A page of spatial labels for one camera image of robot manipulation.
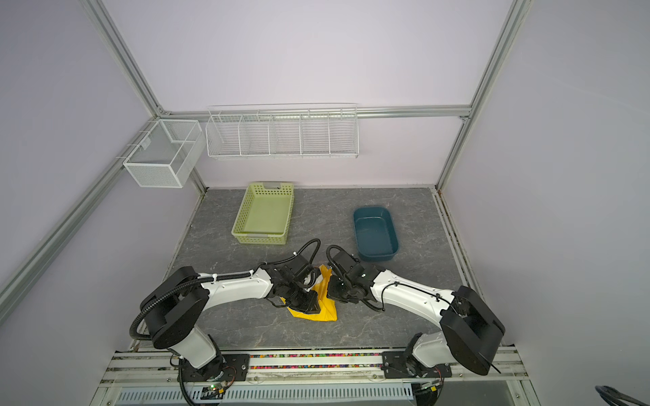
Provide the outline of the yellow paper napkin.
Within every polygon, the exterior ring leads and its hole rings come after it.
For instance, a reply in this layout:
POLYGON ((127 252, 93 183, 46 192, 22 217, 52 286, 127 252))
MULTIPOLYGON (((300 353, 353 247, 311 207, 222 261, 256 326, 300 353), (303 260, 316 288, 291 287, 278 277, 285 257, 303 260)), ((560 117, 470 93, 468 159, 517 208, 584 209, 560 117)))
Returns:
POLYGON ((318 313, 306 314, 293 309, 289 309, 289 313, 295 318, 301 318, 308 321, 338 321, 335 302, 328 297, 328 284, 330 282, 330 277, 332 277, 333 270, 326 265, 321 265, 319 267, 319 272, 320 275, 316 279, 315 284, 310 288, 310 291, 318 294, 318 313))

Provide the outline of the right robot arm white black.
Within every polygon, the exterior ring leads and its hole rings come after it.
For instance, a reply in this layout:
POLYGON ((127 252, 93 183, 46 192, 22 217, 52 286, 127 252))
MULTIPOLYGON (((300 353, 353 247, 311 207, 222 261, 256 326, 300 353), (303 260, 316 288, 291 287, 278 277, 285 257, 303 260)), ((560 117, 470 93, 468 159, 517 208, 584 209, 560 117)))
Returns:
POLYGON ((384 267, 364 264, 338 245, 328 246, 326 257, 333 270, 330 299, 362 303, 377 312, 396 306, 439 329, 413 336, 394 367, 400 374, 430 377, 434 369, 452 362, 479 376, 497 369, 494 357, 505 327, 474 289, 428 287, 384 267))

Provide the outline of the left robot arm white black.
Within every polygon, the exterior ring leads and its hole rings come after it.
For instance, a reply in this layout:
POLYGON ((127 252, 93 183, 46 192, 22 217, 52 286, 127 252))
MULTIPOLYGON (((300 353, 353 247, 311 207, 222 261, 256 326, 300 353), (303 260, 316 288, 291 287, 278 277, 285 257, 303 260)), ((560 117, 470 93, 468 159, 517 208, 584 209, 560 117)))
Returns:
POLYGON ((216 341, 197 326, 201 315, 245 299, 265 299, 276 308, 318 314, 313 287, 321 273, 313 262, 320 247, 321 240, 312 239, 285 259, 261 262, 244 272, 209 274, 181 267, 140 303, 129 335, 177 355, 180 381, 186 377, 192 382, 221 381, 230 366, 216 341))

